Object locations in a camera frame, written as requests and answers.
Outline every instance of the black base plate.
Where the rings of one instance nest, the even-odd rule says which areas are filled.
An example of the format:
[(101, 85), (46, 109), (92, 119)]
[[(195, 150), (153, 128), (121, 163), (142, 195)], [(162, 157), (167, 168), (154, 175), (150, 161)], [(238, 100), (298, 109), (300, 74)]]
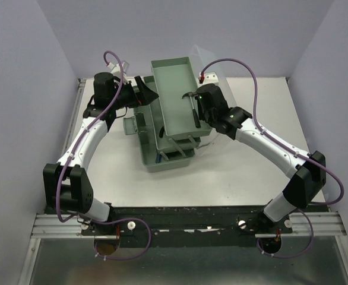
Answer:
[[(150, 227), (151, 247), (196, 247), (196, 246), (243, 246), (256, 245), (254, 233), (249, 229), (241, 230), (239, 220), (246, 222), (256, 218), (263, 209), (258, 206), (226, 206), (226, 207), (120, 207), (113, 208), (112, 220), (127, 217), (143, 219)], [(327, 207), (309, 206), (307, 211), (327, 211)], [(266, 232), (276, 234), (291, 233), (284, 225), (286, 216)], [(127, 248), (143, 248), (148, 241), (148, 234), (143, 224), (136, 222), (132, 231), (127, 222), (121, 223), (120, 246)], [(114, 226), (91, 224), (82, 231), (84, 236), (116, 235)]]

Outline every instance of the metal bracket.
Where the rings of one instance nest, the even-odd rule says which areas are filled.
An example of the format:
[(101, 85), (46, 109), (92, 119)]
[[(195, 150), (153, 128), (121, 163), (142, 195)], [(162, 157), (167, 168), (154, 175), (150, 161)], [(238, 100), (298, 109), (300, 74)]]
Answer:
[(116, 239), (116, 236), (82, 236), (81, 223), (72, 218), (61, 223), (56, 215), (37, 215), (31, 239)]
[[(314, 236), (345, 236), (347, 235), (344, 228), (340, 214), (338, 212), (325, 212), (325, 213), (310, 213), (306, 215), (309, 217), (312, 227), (314, 229)], [(305, 217), (301, 213), (292, 213), (290, 217), (290, 226), (293, 233), (281, 234), (285, 236), (309, 236), (310, 226)], [(270, 238), (275, 235), (257, 234), (256, 238)]]

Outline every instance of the screw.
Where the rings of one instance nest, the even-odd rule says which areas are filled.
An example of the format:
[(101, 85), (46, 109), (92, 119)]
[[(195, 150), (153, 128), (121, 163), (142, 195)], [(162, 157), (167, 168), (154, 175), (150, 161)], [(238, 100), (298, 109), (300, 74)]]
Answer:
[(239, 226), (239, 228), (240, 229), (245, 229), (246, 228), (246, 222), (245, 221), (243, 221), (243, 220), (239, 220), (239, 222), (238, 222), (238, 226)]
[(290, 220), (286, 220), (286, 221), (284, 222), (284, 224), (285, 224), (285, 227), (287, 227), (288, 229), (291, 228), (292, 225), (293, 225), (292, 221), (290, 221)]

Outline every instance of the white wall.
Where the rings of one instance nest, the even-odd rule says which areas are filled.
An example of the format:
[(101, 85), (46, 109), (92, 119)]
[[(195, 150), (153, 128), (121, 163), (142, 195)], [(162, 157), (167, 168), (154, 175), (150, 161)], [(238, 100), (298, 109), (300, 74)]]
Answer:
[[(261, 76), (290, 76), (333, 0), (38, 0), (78, 77), (105, 70), (112, 49), (148, 75), (150, 61), (193, 44), (236, 57)], [(225, 73), (247, 73), (225, 64)]]
[[(341, 177), (344, 199), (335, 206), (348, 233), (348, 0), (335, 0), (289, 81), (311, 150), (327, 156)], [(328, 197), (338, 185), (328, 178)]]
[(0, 284), (17, 284), (77, 79), (35, 0), (0, 1)]

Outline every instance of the hammer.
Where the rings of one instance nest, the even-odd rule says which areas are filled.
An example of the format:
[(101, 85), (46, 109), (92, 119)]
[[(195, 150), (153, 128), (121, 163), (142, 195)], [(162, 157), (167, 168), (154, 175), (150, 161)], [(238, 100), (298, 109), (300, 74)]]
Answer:
[(200, 128), (200, 121), (198, 118), (197, 111), (195, 110), (195, 107), (194, 107), (194, 102), (192, 101), (192, 98), (191, 98), (191, 96), (195, 96), (195, 95), (197, 95), (197, 94), (193, 93), (193, 92), (187, 92), (186, 94), (184, 94), (182, 96), (182, 99), (185, 97), (188, 97), (190, 99), (191, 107), (192, 107), (192, 116), (194, 117), (195, 126), (199, 129)]

